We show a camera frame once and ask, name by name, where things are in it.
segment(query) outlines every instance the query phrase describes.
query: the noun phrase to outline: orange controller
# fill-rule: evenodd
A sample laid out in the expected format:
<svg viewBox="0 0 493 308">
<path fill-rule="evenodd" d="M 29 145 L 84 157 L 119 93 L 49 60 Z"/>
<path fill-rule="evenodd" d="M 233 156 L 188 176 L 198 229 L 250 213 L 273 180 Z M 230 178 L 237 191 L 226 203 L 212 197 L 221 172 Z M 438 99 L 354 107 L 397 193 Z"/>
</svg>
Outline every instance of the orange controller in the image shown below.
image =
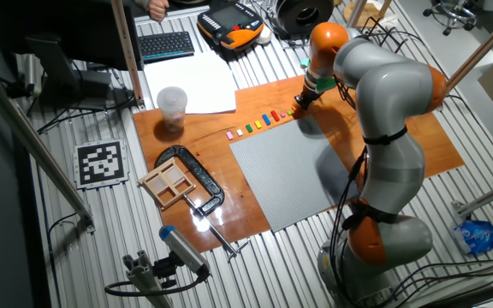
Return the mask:
<svg viewBox="0 0 493 308">
<path fill-rule="evenodd" d="M 231 3 L 201 13 L 197 26 L 214 44 L 235 50 L 252 44 L 262 32 L 264 22 L 248 7 Z"/>
</svg>

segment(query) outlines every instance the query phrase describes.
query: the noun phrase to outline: wooden board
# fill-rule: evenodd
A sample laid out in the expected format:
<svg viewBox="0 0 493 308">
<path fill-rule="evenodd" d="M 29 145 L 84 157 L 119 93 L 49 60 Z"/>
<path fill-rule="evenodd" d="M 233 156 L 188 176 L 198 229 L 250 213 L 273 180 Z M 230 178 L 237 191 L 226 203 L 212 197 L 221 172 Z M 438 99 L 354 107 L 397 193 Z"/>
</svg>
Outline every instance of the wooden board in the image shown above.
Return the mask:
<svg viewBox="0 0 493 308">
<path fill-rule="evenodd" d="M 235 161 L 229 145 L 241 138 L 248 138 L 276 125 L 292 121 L 293 117 L 287 116 L 275 123 L 270 112 L 274 110 L 280 115 L 281 112 L 290 110 L 294 96 L 301 92 L 303 79 L 304 76 L 298 76 L 239 90 L 235 92 L 236 112 L 186 115 L 182 133 L 167 132 L 159 110 L 135 114 L 134 122 L 148 170 L 154 169 L 155 161 L 164 149 L 171 145 L 184 145 L 225 191 L 223 206 L 209 216 L 210 221 L 222 235 L 232 242 L 269 230 L 270 225 L 254 198 L 239 164 Z M 262 114 L 267 114 L 271 119 L 270 126 L 264 124 Z M 344 165 L 351 168 L 365 143 L 355 111 L 340 99 L 337 89 L 328 90 L 312 104 L 309 111 L 301 116 L 303 115 L 315 117 Z M 261 129 L 255 127 L 256 120 L 262 123 Z M 252 133 L 246 130 L 246 124 L 251 124 L 254 130 Z M 408 119 L 407 126 L 408 132 L 424 150 L 427 161 L 425 176 L 436 175 L 463 164 L 460 155 L 433 114 Z M 237 136 L 238 128 L 243 131 L 243 137 Z M 226 137 L 228 131 L 234 135 L 231 141 Z M 259 149 L 259 155 L 264 155 L 265 151 L 271 149 Z M 179 159 L 176 159 L 176 162 L 197 187 L 188 196 L 193 202 L 203 204 L 208 200 L 209 194 L 192 175 L 188 174 Z M 179 200 L 163 212 L 162 217 L 164 224 L 175 225 L 195 248 L 202 252 L 221 245 L 206 224 L 196 223 L 197 218 L 193 216 L 183 200 Z"/>
</svg>

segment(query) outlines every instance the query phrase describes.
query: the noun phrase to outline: keyboard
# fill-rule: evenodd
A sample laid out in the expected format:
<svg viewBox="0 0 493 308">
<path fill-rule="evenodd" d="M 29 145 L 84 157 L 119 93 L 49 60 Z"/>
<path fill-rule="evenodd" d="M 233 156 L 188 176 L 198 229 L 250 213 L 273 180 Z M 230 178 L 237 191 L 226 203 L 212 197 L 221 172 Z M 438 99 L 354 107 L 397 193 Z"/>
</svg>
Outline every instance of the keyboard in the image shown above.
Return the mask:
<svg viewBox="0 0 493 308">
<path fill-rule="evenodd" d="M 191 56 L 194 52 L 188 32 L 146 35 L 138 40 L 144 63 Z"/>
</svg>

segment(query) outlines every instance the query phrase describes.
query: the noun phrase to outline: plastic cup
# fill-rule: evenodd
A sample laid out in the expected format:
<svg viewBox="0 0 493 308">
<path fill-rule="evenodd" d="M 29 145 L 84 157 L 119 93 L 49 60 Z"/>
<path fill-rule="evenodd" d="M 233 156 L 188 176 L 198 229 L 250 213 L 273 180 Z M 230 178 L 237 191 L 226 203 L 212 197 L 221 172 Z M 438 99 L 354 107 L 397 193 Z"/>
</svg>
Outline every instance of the plastic cup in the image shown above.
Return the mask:
<svg viewBox="0 0 493 308">
<path fill-rule="evenodd" d="M 170 132 L 179 132 L 184 128 L 187 95 L 177 86 L 164 88 L 157 95 L 157 105 L 163 114 L 164 126 Z"/>
</svg>

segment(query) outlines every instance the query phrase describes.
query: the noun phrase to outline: black clamp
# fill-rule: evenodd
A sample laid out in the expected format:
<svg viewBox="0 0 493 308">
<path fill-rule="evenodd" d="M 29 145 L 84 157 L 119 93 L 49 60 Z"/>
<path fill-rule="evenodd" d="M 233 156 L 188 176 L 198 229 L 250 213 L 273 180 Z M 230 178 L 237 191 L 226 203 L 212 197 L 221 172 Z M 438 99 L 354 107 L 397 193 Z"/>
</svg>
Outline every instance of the black clamp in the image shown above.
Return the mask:
<svg viewBox="0 0 493 308">
<path fill-rule="evenodd" d="M 399 133 L 394 133 L 390 136 L 384 135 L 382 137 L 375 139 L 370 139 L 363 136 L 363 139 L 365 140 L 365 143 L 367 145 L 389 145 L 391 141 L 399 139 L 400 137 L 402 137 L 402 135 L 404 135 L 407 132 L 408 132 L 407 126 L 405 125 L 405 127 L 401 131 L 399 131 Z"/>
<path fill-rule="evenodd" d="M 343 222 L 342 228 L 344 230 L 357 228 L 366 217 L 370 217 L 374 222 L 378 223 L 385 222 L 391 224 L 397 220 L 397 215 L 374 209 L 368 204 L 363 204 L 358 199 L 352 201 L 350 207 L 353 214 Z"/>
</svg>

